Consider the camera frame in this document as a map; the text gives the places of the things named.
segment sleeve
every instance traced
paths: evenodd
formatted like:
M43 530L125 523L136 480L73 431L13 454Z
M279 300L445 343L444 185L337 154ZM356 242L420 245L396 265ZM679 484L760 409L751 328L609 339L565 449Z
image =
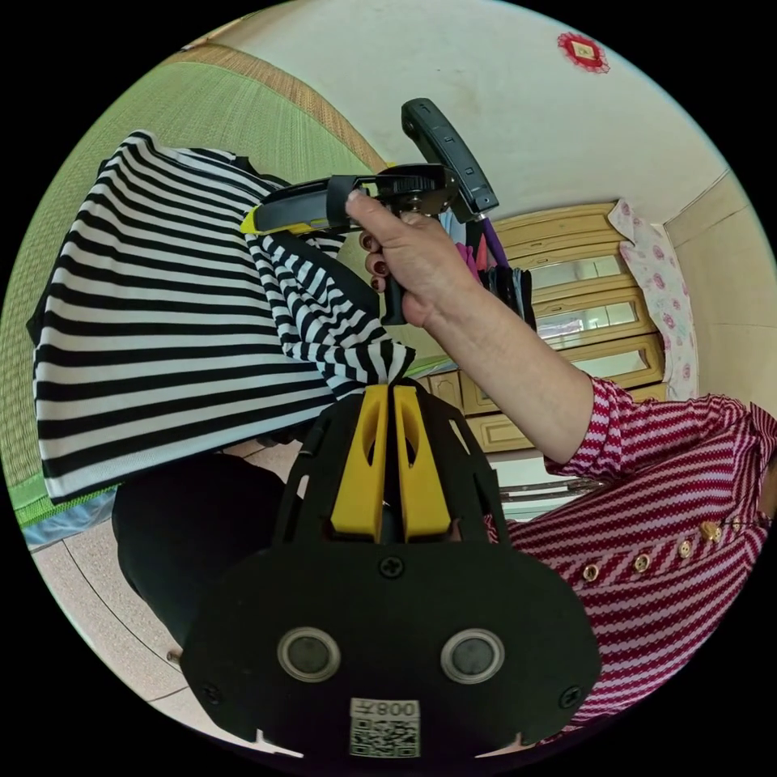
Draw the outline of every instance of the sleeve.
M635 402L612 381L591 380L594 402L588 431L566 464L545 458L549 474L625 477L720 433L748 412L741 402L715 394L684 402Z

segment black pants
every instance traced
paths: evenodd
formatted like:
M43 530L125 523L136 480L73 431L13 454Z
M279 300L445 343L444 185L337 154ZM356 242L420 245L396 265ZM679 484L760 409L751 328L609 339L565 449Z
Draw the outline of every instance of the black pants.
M119 486L119 567L181 646L210 586L272 542L283 489L275 473L222 453L177 461Z

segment screw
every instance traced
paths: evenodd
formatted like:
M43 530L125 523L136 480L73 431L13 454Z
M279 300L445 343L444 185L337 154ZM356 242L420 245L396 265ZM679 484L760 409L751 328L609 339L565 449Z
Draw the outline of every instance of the screw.
M563 710L568 710L570 707L575 706L580 701L580 696L582 695L583 695L583 692L577 686L572 686L571 688L567 688L561 694L561 698L558 700L558 705Z
M213 704L214 707L219 705L223 700L221 691L216 686L210 684L204 685L202 687L202 693L205 695L208 703Z
M405 563L397 556L387 556L380 562L378 569L383 577L394 580L397 577L402 577L402 573L405 571Z

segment yellow clamp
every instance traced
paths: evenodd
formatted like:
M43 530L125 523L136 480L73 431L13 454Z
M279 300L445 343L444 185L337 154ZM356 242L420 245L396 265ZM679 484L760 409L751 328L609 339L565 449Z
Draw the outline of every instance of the yellow clamp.
M290 232L292 235L304 235L305 232L326 229L329 226L329 221L327 219L313 219L311 222L283 224L281 227L274 227L273 229L265 229L262 231L256 229L254 226L253 215L257 208L261 208L261 205L257 205L256 207L252 208L245 215L243 223L240 225L240 231L244 235L272 235L274 232Z
M367 387L331 516L335 532L371 537L375 542L380 541L388 464L388 390L387 386ZM450 515L415 387L395 387L393 400L405 541L445 534Z

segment cabinet door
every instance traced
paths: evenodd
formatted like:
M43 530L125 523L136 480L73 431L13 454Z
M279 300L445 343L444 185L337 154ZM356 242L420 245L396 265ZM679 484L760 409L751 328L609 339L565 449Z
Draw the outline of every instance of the cabinet door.
M429 375L429 392L440 399L444 399L449 405L458 410L463 410L461 403L461 383L459 371L443 372L439 375Z
M656 331L638 288L535 304L537 334L556 350Z
M664 379L664 346L658 334L599 342L558 352L595 378L608 378L624 389Z
M557 251L513 259L510 266L530 270L532 303L544 302L598 291L637 286L618 249L619 241L573 246Z
M657 334L569 348L559 354L595 378L608 378L625 389L659 384L664 379L664 348ZM464 372L461 399L464 415L499 412L489 396Z
M520 259L551 250L622 240L607 219L614 207L614 202L605 202L543 210L502 219L494 224L494 229L507 259Z
M485 453L533 448L524 433L501 413L467 418L467 423Z
M461 382L461 407L464 415L478 415L480 413L493 413L499 408L491 401L486 392L475 384L464 372L459 373Z
M663 401L666 399L666 384L635 388L629 394L637 402L646 399ZM524 433L502 413L467 418L467 423L485 453L518 451L533 447Z

